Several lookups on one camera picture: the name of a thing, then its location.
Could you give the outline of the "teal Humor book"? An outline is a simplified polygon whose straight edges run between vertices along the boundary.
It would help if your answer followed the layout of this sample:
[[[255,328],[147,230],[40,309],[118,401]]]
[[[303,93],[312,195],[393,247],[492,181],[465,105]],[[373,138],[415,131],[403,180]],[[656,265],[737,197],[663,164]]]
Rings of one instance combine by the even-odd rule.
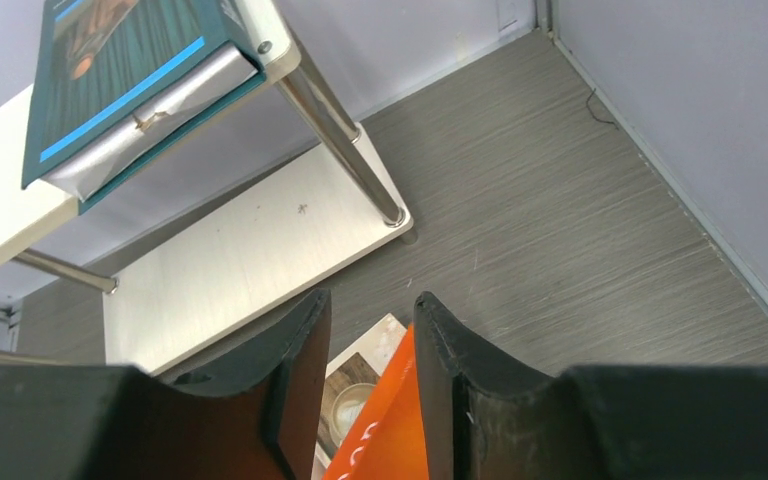
[[[21,184],[88,209],[265,78],[235,1],[48,1]]]

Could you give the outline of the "orange book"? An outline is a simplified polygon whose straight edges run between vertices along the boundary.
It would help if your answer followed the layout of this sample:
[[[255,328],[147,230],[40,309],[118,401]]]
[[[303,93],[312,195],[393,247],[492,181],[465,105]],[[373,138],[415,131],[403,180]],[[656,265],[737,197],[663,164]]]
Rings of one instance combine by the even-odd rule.
[[[326,479],[428,479],[414,328],[324,472]]]

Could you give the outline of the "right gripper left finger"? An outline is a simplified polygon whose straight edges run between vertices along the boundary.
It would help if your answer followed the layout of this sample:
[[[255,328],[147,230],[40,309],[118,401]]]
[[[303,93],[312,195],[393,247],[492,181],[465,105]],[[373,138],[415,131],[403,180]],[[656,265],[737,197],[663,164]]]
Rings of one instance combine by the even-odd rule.
[[[0,364],[0,479],[307,479],[331,327],[318,289],[166,383],[133,366]]]

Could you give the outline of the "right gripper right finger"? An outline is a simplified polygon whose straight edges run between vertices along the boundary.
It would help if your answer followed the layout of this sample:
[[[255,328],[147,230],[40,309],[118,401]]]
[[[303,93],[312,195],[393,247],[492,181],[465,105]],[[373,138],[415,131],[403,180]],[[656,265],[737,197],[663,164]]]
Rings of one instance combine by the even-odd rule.
[[[434,479],[768,479],[768,366],[534,369],[435,295],[413,314]]]

